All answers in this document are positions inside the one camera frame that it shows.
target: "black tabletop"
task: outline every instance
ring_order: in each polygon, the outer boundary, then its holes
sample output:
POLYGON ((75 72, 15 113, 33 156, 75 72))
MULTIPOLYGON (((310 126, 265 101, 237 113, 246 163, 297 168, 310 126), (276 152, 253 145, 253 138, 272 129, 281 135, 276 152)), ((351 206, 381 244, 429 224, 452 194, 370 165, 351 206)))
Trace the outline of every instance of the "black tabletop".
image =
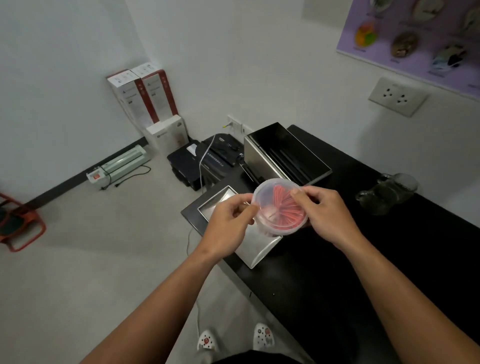
MULTIPOLYGON (((456 325, 480 342, 477 245, 480 229, 415 195, 375 217, 355 200, 380 173, 292 125, 288 130, 333 173, 317 185, 337 190, 363 234, 456 325)), ((230 185, 255 185, 241 168, 181 213, 203 235, 198 207, 230 185)), ((399 363, 353 268, 312 228, 284 237, 254 268, 232 254, 226 263, 318 363, 399 363)))

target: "purple poster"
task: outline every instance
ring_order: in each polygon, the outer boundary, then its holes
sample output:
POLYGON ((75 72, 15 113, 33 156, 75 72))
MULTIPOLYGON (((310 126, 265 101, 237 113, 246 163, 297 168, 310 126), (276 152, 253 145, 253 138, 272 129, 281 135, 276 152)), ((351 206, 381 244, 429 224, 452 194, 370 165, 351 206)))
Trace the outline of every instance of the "purple poster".
POLYGON ((477 0, 353 0, 337 51, 480 99, 477 0))

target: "black baseboard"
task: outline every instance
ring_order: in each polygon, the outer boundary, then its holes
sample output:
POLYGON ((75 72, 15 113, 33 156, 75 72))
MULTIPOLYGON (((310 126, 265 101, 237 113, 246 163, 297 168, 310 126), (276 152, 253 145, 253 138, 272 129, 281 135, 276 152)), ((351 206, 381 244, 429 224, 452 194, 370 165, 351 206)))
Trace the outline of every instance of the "black baseboard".
POLYGON ((55 186, 48 191, 42 193, 40 196, 35 197, 33 200, 28 201, 25 205, 31 209, 38 209, 50 201, 56 199, 57 197, 63 195, 68 190, 71 190, 73 187, 78 186, 79 184, 87 180, 87 173, 92 171, 93 168, 101 166, 102 164, 107 163, 109 160, 118 157, 119 155, 125 153, 126 151, 132 149, 136 145, 145 146, 148 144, 145 137, 138 139, 136 142, 126 146, 125 148, 119 150, 117 153, 112 154, 111 156, 101 160, 98 163, 95 163, 93 166, 81 171, 79 174, 67 179, 65 182, 60 183, 58 186, 55 186))

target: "person's left hand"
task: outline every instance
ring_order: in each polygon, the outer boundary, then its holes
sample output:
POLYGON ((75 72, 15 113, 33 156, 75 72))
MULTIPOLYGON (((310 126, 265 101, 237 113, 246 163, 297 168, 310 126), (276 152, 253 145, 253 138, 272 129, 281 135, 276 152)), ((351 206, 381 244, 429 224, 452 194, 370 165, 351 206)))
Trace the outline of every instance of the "person's left hand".
POLYGON ((247 225, 253 224, 258 205, 247 205, 253 194, 236 194, 215 207, 198 252, 212 254, 215 260, 232 254, 240 246, 247 225))

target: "white wall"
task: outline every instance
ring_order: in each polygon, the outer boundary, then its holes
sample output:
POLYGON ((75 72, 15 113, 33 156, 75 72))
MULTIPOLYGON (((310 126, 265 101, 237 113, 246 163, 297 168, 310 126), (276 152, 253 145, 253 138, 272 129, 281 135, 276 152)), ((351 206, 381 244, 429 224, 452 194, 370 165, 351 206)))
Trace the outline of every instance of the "white wall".
POLYGON ((231 113, 294 123, 480 226, 480 103, 337 54, 351 0, 127 0, 148 55, 167 70, 191 136, 231 113), (382 75, 431 97, 404 118, 367 100, 382 75))
POLYGON ((7 0, 0 190, 28 201, 140 138, 105 76, 146 60, 123 1, 7 0))

